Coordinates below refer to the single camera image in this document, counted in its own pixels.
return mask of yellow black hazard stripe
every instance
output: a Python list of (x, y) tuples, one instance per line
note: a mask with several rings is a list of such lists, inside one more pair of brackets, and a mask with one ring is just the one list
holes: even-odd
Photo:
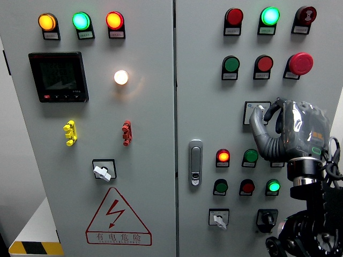
[(15, 241), (9, 249), (9, 253), (64, 255), (62, 245), (60, 243), (25, 241)]

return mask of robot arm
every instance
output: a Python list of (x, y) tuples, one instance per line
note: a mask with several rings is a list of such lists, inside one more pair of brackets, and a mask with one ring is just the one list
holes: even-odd
[[(278, 110), (275, 131), (280, 137), (273, 138), (263, 119), (270, 120)], [(287, 162), (287, 178), (293, 181), (290, 196), (307, 202), (306, 210), (286, 219), (279, 238), (267, 238), (270, 256), (286, 257), (286, 251), (299, 257), (342, 256), (343, 188), (337, 183), (343, 180), (337, 166), (340, 147), (337, 139), (329, 138), (329, 122), (321, 109), (278, 98), (264, 117), (255, 108), (250, 126), (265, 160)], [(333, 156), (332, 140), (337, 148)]]

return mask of orange indicator light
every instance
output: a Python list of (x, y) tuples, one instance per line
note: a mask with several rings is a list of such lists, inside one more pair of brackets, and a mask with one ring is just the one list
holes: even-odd
[(106, 23), (110, 29), (120, 29), (124, 24), (124, 18), (120, 12), (110, 12), (106, 16)]
[(221, 162), (227, 162), (229, 160), (229, 154), (228, 153), (220, 153), (218, 156), (218, 160)]
[(217, 152), (217, 160), (219, 162), (228, 162), (230, 160), (230, 153), (226, 149), (220, 149)]
[(38, 24), (44, 31), (52, 31), (56, 27), (56, 19), (51, 13), (43, 13), (38, 17)]

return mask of yellow terminal connector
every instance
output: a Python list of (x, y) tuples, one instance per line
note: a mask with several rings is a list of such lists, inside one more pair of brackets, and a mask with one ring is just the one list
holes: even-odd
[(66, 132), (65, 138), (69, 139), (66, 142), (66, 145), (72, 146), (77, 140), (75, 122), (73, 120), (68, 121), (67, 124), (64, 125), (63, 130)]

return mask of red indicator light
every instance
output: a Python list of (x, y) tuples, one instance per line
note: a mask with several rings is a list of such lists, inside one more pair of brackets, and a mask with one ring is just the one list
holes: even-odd
[(242, 188), (244, 193), (252, 193), (255, 190), (255, 185), (254, 184), (245, 184)]
[(226, 20), (231, 25), (239, 25), (243, 20), (243, 12), (241, 9), (232, 8), (227, 12)]
[(124, 24), (124, 17), (120, 12), (109, 12), (106, 16), (106, 24), (110, 29), (120, 29)]
[(217, 160), (219, 162), (228, 162), (230, 160), (230, 153), (226, 149), (221, 149), (217, 152)]
[(263, 72), (269, 71), (273, 67), (273, 59), (269, 56), (264, 56), (258, 61), (257, 67)]
[(304, 75), (313, 67), (313, 58), (307, 52), (298, 52), (289, 61), (289, 70), (295, 75)]
[(317, 17), (317, 11), (312, 6), (303, 6), (296, 12), (296, 18), (301, 25), (311, 25)]

